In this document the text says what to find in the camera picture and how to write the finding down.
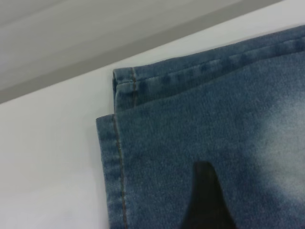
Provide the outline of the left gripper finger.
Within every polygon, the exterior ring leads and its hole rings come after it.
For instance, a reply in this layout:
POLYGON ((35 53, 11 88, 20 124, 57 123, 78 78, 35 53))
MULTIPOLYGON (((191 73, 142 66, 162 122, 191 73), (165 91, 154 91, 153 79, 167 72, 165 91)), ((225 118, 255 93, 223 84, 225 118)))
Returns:
POLYGON ((190 204, 183 220, 184 229, 235 229, 226 206, 216 171, 211 163, 196 162, 190 204))

